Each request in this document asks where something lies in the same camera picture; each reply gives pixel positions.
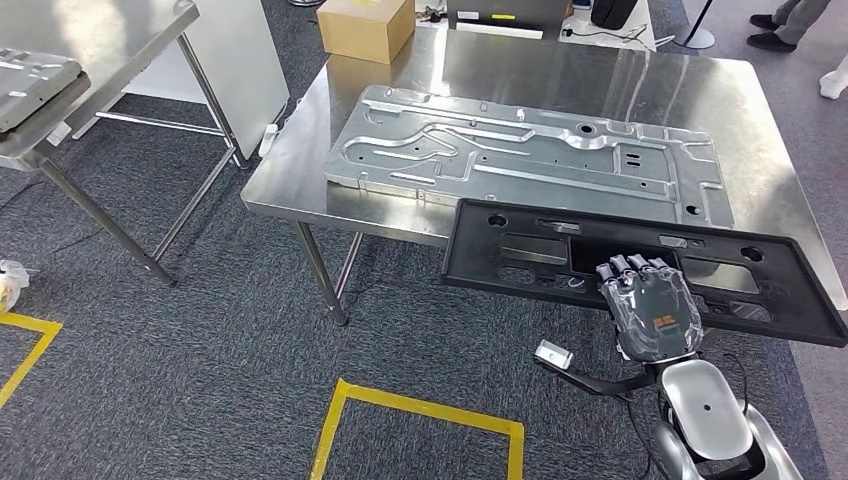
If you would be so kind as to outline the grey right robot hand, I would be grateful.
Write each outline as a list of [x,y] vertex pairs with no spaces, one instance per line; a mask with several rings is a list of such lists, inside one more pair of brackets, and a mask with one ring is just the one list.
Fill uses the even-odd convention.
[[640,254],[615,255],[595,270],[627,359],[652,364],[696,352],[703,326],[680,270]]

